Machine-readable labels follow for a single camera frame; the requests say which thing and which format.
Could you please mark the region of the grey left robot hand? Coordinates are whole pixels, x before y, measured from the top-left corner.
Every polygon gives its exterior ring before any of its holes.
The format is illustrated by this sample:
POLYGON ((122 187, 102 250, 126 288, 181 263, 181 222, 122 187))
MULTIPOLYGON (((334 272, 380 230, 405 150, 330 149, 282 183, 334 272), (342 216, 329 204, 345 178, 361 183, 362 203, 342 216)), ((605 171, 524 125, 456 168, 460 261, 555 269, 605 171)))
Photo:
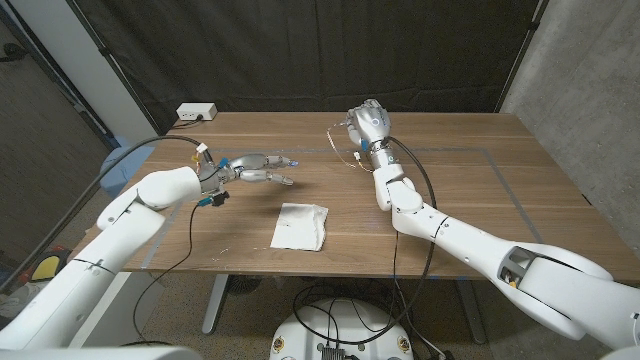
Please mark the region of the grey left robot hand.
POLYGON ((296 165, 296 161, 280 155, 248 154, 230 160, 218 172, 218 179, 221 184, 241 180, 248 183, 272 182, 291 186, 294 181, 276 173, 275 170, 296 165))

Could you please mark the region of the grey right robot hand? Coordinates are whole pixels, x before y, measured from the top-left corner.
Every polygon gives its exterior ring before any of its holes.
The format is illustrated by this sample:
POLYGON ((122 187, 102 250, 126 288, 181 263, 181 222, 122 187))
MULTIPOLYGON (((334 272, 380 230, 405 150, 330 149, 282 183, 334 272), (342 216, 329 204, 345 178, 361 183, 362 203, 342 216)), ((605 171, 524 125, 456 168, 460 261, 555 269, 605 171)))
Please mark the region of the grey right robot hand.
POLYGON ((390 135, 391 120, 388 112, 376 99, 367 99, 361 105, 349 109, 346 114, 349 138, 363 151, 390 135))

